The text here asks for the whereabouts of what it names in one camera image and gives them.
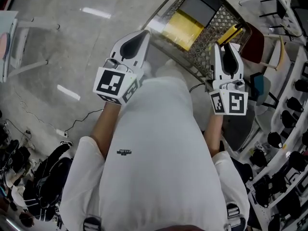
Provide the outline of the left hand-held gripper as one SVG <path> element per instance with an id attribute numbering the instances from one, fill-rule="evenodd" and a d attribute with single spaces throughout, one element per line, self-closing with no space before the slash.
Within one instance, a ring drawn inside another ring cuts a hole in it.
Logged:
<path id="1" fill-rule="evenodd" d="M 110 58 L 98 68 L 93 86 L 93 92 L 102 100 L 125 105 L 142 86 L 144 71 L 139 67 L 147 54 L 150 36 L 148 30 L 140 30 L 114 44 Z"/>

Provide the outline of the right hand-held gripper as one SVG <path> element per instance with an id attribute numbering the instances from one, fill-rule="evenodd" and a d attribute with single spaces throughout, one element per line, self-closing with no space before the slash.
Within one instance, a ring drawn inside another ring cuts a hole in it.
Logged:
<path id="1" fill-rule="evenodd" d="M 231 44 L 224 46 L 224 63 L 220 45 L 211 46 L 211 69 L 214 74 L 213 91 L 209 93 L 214 114 L 246 115 L 248 92 L 245 91 L 244 64 Z"/>

